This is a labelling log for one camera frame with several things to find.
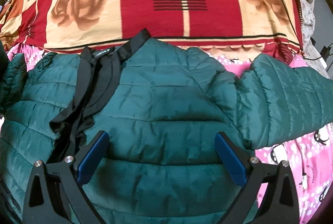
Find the dark green puffer jacket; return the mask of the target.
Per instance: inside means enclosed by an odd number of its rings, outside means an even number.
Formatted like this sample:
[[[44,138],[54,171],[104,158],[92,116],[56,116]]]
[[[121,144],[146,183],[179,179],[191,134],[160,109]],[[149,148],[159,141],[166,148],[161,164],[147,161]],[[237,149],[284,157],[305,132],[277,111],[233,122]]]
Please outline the dark green puffer jacket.
[[[119,47],[48,53],[32,70],[1,52],[1,223],[22,223],[36,161],[62,162],[99,131],[85,187],[104,223],[216,223],[240,188],[214,149],[248,155],[332,122],[332,81],[261,54],[240,76],[142,30]]]

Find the pink penguin bedsheet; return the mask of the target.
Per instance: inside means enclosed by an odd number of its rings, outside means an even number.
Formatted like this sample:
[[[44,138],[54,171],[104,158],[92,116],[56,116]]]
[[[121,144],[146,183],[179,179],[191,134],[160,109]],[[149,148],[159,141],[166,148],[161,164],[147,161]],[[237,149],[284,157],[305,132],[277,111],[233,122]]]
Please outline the pink penguin bedsheet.
[[[290,162],[302,223],[332,183],[332,81],[265,54],[237,76],[150,39],[84,141],[99,130],[110,147],[84,189],[106,223],[216,223],[239,191],[213,148],[220,131],[266,163]]]

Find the black power adapter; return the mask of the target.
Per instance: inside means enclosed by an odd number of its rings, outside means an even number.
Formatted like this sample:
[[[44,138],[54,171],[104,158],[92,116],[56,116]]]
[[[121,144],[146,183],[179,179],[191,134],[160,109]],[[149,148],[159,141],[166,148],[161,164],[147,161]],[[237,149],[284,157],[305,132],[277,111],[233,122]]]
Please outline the black power adapter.
[[[326,60],[328,59],[329,56],[332,55],[331,52],[332,46],[324,46],[320,52],[321,57],[323,58],[323,60],[326,62]]]

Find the red cream rose blanket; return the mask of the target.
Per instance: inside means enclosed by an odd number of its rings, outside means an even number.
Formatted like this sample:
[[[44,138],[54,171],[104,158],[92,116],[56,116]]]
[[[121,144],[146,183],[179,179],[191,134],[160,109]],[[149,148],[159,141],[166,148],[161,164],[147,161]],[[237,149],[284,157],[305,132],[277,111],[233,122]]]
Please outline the red cream rose blanket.
[[[11,0],[1,42],[61,53],[120,45],[146,29],[152,37],[233,56],[302,48],[299,0]]]

